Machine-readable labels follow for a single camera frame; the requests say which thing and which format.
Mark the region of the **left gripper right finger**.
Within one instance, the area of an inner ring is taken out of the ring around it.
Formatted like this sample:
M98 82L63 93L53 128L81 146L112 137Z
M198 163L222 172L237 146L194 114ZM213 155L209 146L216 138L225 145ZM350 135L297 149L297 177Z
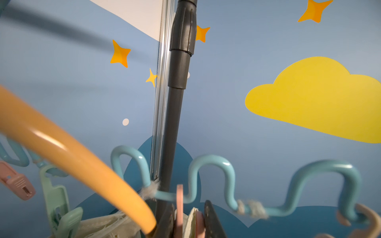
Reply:
M211 201L204 203L205 238L227 238Z

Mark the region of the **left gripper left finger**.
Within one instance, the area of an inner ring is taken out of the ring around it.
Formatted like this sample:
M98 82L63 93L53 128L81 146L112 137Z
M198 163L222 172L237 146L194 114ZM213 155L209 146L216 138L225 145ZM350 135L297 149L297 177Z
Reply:
M175 228L175 206L173 204L168 204L163 216L161 217L159 223L157 224L156 230L153 238L172 238Z

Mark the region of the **cream glove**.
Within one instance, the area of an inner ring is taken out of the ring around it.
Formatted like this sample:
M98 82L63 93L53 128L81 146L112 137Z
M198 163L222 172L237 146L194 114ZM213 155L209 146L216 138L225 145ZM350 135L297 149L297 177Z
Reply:
M81 208L74 209L62 217L67 222L73 218L78 229L76 238L141 238L140 227L123 212L82 221Z
M197 208L193 208L189 215L183 215L183 238L196 237Z

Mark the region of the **yellow clip hanger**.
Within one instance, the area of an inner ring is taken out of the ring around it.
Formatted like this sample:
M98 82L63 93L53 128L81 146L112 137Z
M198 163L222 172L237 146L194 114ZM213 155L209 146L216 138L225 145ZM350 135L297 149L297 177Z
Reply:
M147 238L157 222L137 192L85 146L1 87L1 133L47 159L128 215Z

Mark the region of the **mint green clothespin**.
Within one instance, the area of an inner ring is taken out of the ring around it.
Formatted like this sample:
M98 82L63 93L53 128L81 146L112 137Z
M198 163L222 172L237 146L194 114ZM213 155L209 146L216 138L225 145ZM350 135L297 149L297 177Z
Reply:
M65 187L52 185L46 172L54 168L54 165L46 165L39 172L49 226L54 237L73 238L79 228L83 209L78 207L71 210Z

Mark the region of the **black clothes rack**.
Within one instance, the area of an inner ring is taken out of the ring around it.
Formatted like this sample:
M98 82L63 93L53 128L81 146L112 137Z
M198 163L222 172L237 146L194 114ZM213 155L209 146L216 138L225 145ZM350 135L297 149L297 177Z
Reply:
M172 200L169 193L183 95L195 50L197 1L164 1L159 37L158 78L150 173L160 183L155 216Z

